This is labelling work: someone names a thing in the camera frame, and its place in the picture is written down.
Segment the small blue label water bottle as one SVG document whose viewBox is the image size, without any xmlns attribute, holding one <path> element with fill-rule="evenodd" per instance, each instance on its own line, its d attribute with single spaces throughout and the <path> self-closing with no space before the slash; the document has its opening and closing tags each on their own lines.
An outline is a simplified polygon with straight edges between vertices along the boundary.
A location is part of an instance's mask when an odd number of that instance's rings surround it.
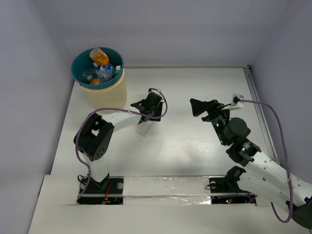
<svg viewBox="0 0 312 234">
<path fill-rule="evenodd" d="M 110 80 L 114 78 L 115 71 L 121 71 L 121 65 L 114 66 L 112 64 L 103 65 L 98 67 L 97 76 L 99 78 L 102 78 L 104 80 Z"/>
</svg>

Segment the small orange juice bottle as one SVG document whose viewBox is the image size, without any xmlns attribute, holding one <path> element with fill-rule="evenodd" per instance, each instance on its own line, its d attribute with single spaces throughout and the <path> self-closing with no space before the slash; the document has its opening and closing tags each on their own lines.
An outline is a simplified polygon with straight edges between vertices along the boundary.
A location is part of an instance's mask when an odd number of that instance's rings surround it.
<svg viewBox="0 0 312 234">
<path fill-rule="evenodd" d="M 91 50 L 89 57 L 99 66 L 108 65 L 110 63 L 109 57 L 99 47 Z"/>
</svg>

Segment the clear unlabelled plastic bottle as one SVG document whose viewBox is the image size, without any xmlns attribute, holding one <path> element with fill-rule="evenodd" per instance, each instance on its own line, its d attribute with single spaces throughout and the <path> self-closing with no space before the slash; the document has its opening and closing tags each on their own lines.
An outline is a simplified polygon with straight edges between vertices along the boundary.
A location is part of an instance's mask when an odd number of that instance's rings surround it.
<svg viewBox="0 0 312 234">
<path fill-rule="evenodd" d="M 94 77 L 97 77 L 97 73 L 98 73 L 97 67 L 89 68 L 81 73 L 81 78 L 85 83 L 87 83 L 90 82 Z"/>
</svg>

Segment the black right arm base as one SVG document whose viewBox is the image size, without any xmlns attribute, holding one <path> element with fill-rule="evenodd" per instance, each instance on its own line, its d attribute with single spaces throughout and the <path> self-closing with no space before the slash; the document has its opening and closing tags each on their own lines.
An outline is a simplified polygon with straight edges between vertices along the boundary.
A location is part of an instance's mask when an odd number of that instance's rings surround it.
<svg viewBox="0 0 312 234">
<path fill-rule="evenodd" d="M 234 166 L 224 177 L 210 177 L 206 185 L 212 197 L 212 204 L 256 204 L 256 197 L 249 191 L 242 190 L 238 186 L 239 177 L 246 172 L 244 169 Z"/>
</svg>

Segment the orange label drink bottle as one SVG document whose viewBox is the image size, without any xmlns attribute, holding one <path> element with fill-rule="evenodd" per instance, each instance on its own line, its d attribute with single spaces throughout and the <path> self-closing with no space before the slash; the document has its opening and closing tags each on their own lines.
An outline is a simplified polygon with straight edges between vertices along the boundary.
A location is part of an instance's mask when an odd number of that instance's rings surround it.
<svg viewBox="0 0 312 234">
<path fill-rule="evenodd" d="M 90 85 L 99 85 L 101 84 L 101 80 L 99 78 L 92 78 L 90 80 Z"/>
</svg>

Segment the clear bottle white cap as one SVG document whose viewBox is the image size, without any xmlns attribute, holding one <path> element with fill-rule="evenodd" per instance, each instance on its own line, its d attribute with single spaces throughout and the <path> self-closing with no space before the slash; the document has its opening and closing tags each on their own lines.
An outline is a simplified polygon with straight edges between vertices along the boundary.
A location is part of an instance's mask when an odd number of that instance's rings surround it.
<svg viewBox="0 0 312 234">
<path fill-rule="evenodd" d="M 151 126 L 152 126 L 152 123 L 150 121 L 142 122 L 137 125 L 136 133 L 141 137 L 146 137 Z"/>
</svg>

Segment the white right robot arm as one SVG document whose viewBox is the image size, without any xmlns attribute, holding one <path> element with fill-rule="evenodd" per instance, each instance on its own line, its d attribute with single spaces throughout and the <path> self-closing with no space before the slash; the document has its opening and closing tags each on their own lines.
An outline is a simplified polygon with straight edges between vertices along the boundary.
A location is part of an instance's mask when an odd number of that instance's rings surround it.
<svg viewBox="0 0 312 234">
<path fill-rule="evenodd" d="M 234 95 L 228 105 L 216 99 L 190 100 L 193 116 L 207 112 L 202 121 L 212 124 L 221 145 L 228 147 L 227 155 L 236 163 L 216 186 L 232 192 L 247 191 L 259 195 L 272 207 L 278 206 L 288 212 L 286 223 L 293 220 L 310 230 L 312 185 L 282 168 L 247 138 L 251 130 L 246 122 L 230 116 L 230 111 L 241 109 L 243 103 L 240 95 Z"/>
</svg>

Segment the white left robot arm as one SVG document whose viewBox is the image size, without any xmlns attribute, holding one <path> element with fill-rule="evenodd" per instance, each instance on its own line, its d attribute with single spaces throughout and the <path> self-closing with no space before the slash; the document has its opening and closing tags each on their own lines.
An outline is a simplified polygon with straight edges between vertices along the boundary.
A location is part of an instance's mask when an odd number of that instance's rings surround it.
<svg viewBox="0 0 312 234">
<path fill-rule="evenodd" d="M 75 152 L 80 163 L 88 170 L 83 191 L 92 187 L 102 193 L 108 187 L 109 174 L 94 176 L 91 163 L 107 152 L 112 135 L 123 128 L 147 121 L 161 121 L 168 111 L 168 103 L 160 90 L 150 88 L 146 98 L 125 109 L 99 108 L 88 114 L 74 137 Z"/>
</svg>

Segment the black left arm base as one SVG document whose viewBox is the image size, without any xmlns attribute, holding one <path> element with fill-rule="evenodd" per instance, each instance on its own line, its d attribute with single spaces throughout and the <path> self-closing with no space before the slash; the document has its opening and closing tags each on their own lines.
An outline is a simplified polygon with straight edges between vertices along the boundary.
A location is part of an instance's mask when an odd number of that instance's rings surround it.
<svg viewBox="0 0 312 234">
<path fill-rule="evenodd" d="M 92 178 L 87 184 L 88 177 L 78 176 L 80 189 L 77 203 L 81 205 L 122 205 L 123 204 L 123 176 L 110 176 L 101 182 Z"/>
</svg>

